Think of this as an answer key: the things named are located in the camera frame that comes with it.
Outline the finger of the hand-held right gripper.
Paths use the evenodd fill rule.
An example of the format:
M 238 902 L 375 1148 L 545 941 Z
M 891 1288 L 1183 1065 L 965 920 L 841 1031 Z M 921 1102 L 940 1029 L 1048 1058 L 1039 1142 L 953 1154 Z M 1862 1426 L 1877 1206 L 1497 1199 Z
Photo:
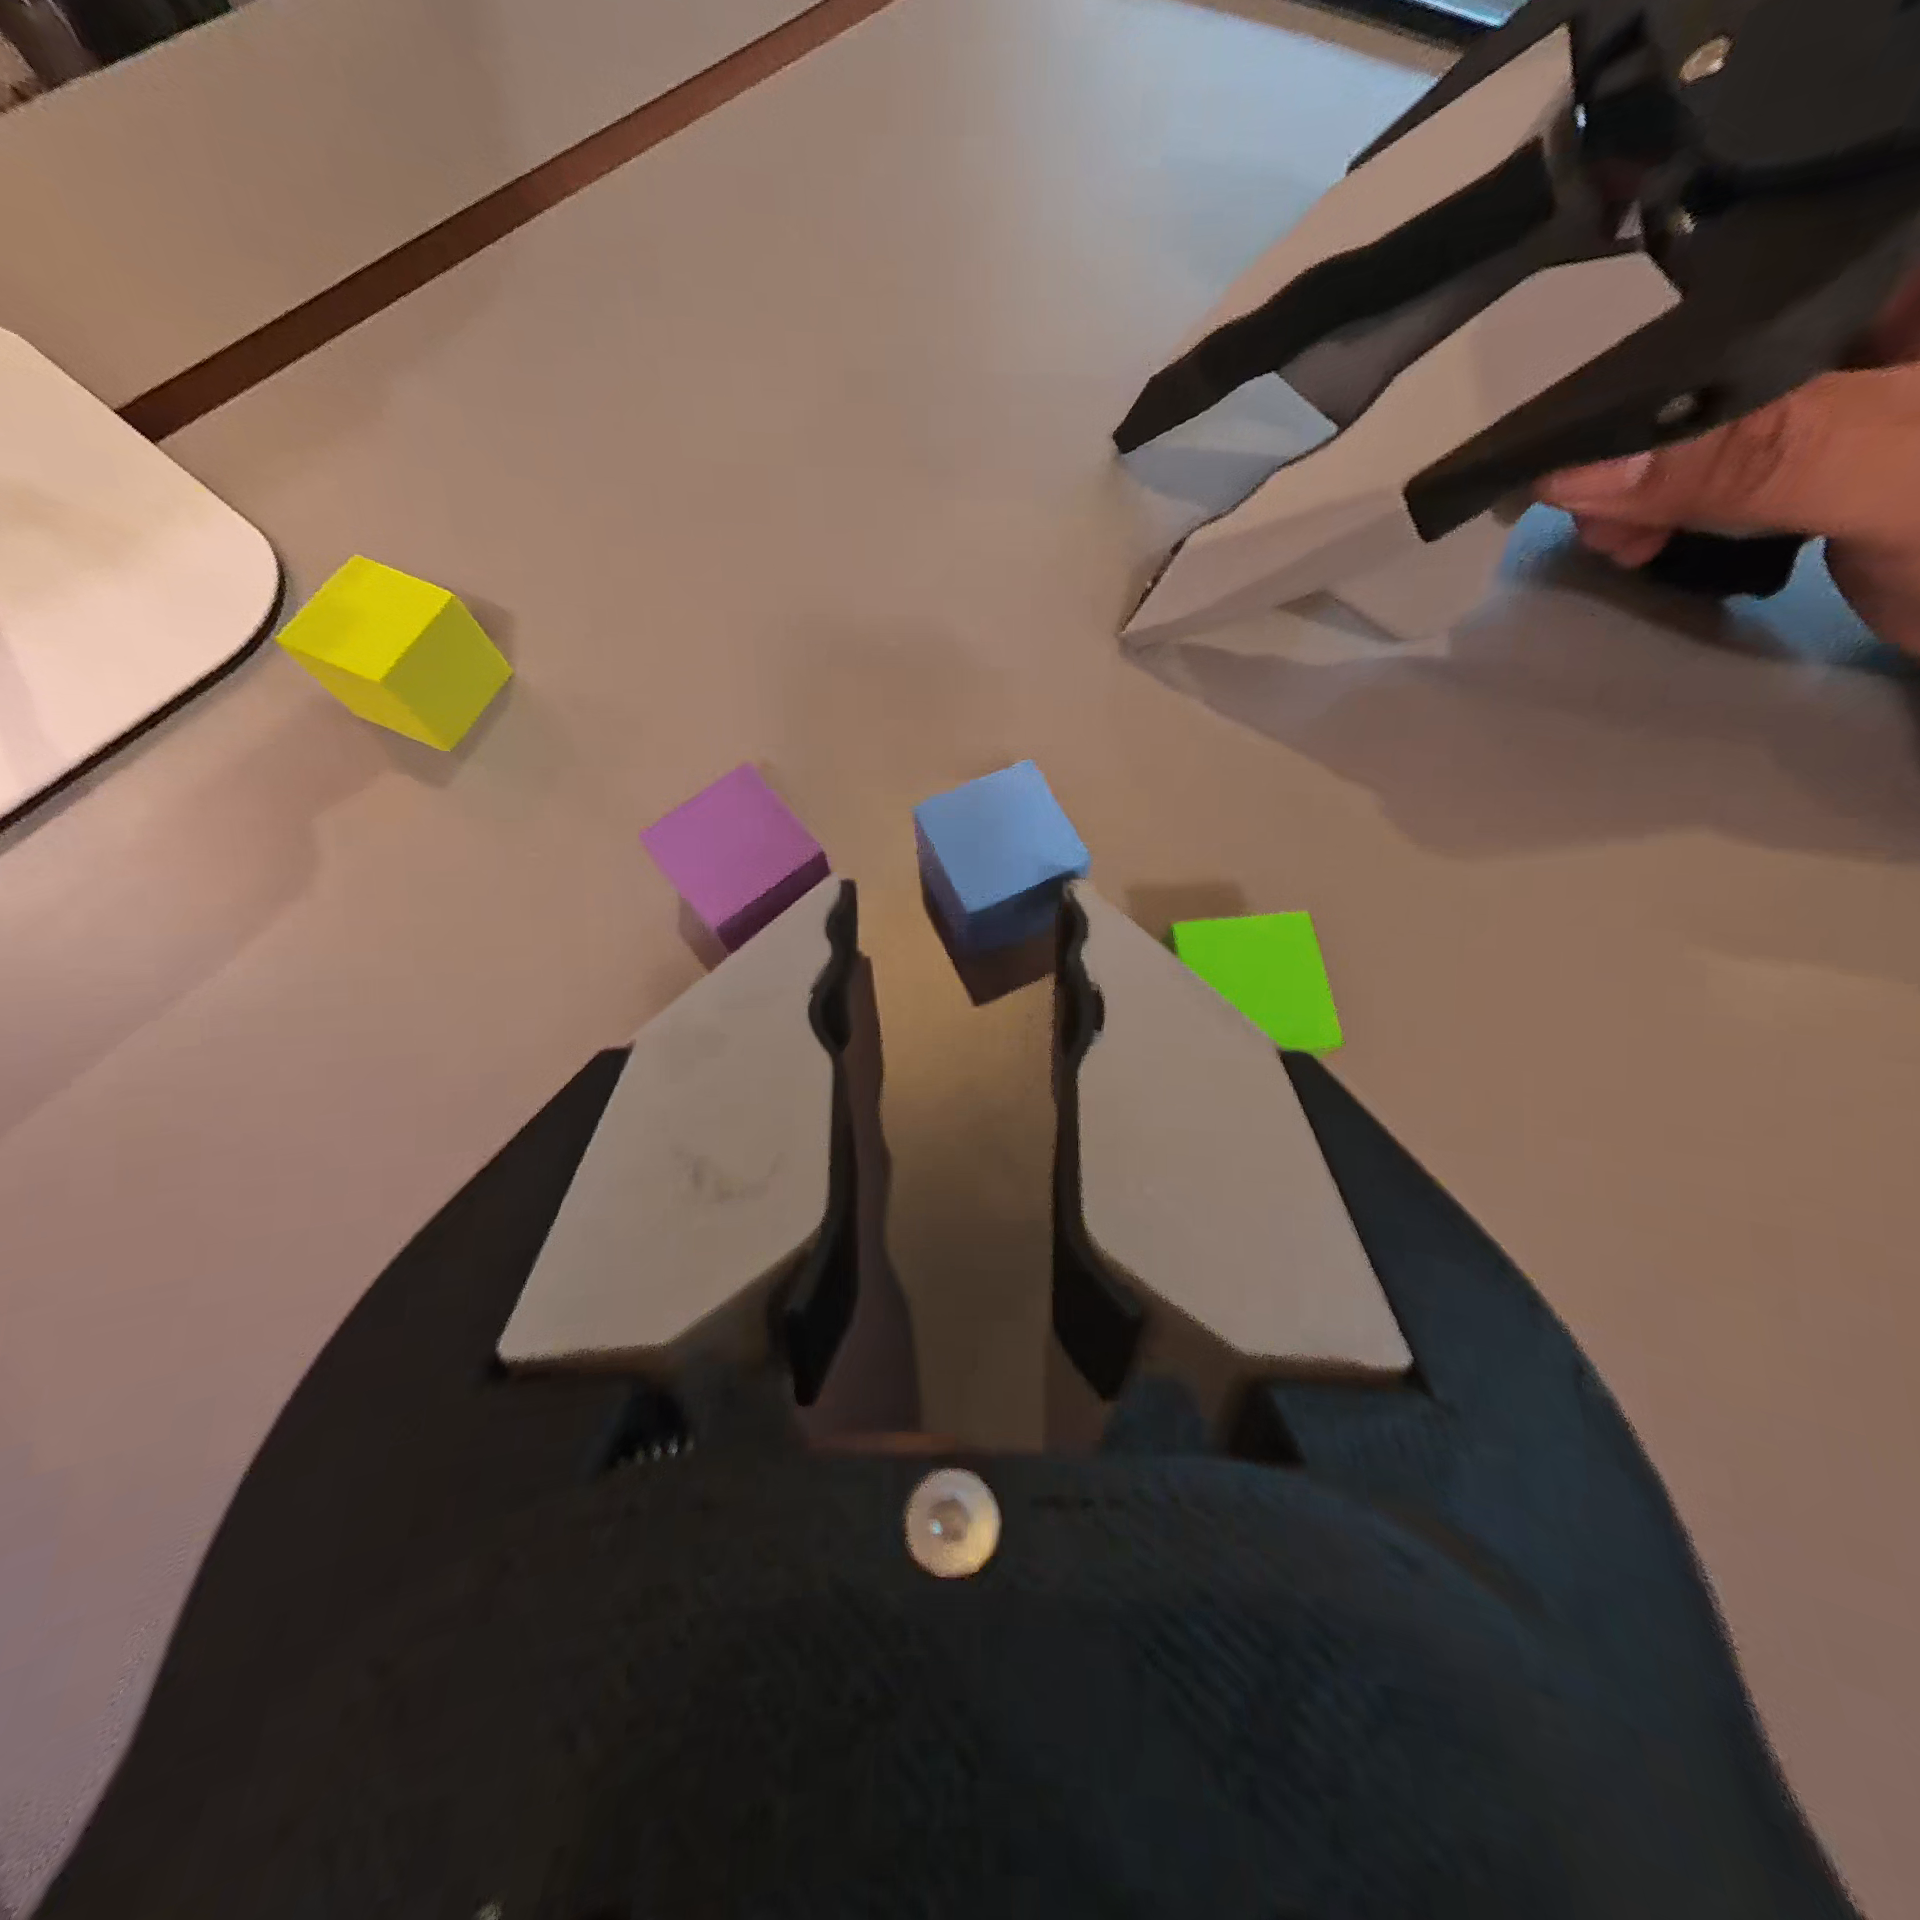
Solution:
M 1112 429 L 1139 449 L 1278 377 L 1337 434 L 1427 353 L 1545 268 L 1555 220 L 1572 255 L 1609 241 L 1577 213 L 1555 149 L 1574 116 L 1574 42 L 1535 38 L 1389 137 L 1241 274 Z
M 1548 268 L 1397 375 L 1351 424 L 1198 525 L 1119 628 L 1145 646 L 1267 612 L 1333 606 L 1385 640 L 1444 636 L 1488 591 L 1517 482 L 1427 535 L 1408 505 L 1429 465 L 1680 306 L 1646 253 Z

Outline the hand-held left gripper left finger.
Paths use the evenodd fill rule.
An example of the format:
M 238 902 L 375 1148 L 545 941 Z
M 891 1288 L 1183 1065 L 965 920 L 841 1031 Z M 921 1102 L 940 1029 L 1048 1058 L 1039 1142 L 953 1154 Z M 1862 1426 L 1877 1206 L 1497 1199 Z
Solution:
M 857 886 L 828 878 L 633 1033 L 502 1367 L 773 1367 L 822 1393 L 860 1293 L 857 962 Z

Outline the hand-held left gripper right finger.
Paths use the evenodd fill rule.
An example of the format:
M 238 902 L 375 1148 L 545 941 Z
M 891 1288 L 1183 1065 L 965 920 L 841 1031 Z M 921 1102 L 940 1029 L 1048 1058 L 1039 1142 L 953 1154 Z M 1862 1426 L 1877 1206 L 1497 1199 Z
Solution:
M 1084 879 L 1062 888 L 1051 1002 L 1051 1327 L 1081 1382 L 1235 1401 L 1408 1378 L 1279 1048 Z

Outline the green foam cube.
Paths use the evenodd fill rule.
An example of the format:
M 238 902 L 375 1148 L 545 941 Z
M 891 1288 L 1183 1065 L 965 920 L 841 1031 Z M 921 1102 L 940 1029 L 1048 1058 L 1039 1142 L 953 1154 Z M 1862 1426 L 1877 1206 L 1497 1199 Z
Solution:
M 1342 1048 L 1342 1018 L 1309 911 L 1177 920 L 1169 948 L 1276 1048 L 1311 1055 Z

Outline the purple foam cube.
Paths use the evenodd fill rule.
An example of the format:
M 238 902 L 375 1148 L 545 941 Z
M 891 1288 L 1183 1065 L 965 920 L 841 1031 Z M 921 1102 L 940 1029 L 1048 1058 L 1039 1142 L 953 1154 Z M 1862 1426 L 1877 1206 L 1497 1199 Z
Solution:
M 640 847 L 721 953 L 831 872 L 822 842 L 750 761 L 643 828 Z

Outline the blue foam cube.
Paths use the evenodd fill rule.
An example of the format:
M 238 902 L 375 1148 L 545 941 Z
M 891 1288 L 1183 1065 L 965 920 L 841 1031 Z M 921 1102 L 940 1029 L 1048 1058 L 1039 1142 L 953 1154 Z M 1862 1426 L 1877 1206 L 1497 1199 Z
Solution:
M 1054 924 L 1089 849 L 1033 758 L 974 777 L 911 808 L 935 920 L 958 953 L 997 953 Z

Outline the yellow foam cube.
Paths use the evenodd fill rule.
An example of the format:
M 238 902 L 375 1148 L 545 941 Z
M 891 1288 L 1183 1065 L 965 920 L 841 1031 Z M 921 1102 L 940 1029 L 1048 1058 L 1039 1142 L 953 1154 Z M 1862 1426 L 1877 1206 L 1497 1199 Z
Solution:
M 273 640 L 342 708 L 436 752 L 456 750 L 512 680 L 454 591 L 358 556 Z

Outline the person's right hand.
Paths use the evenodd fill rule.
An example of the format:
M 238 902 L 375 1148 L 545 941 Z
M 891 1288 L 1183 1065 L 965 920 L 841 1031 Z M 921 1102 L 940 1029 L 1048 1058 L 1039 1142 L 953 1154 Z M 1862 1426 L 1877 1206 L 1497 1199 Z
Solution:
M 1828 373 L 1660 449 L 1545 478 L 1605 558 L 1643 565 L 1680 533 L 1804 537 L 1892 649 L 1917 656 L 1917 365 Z

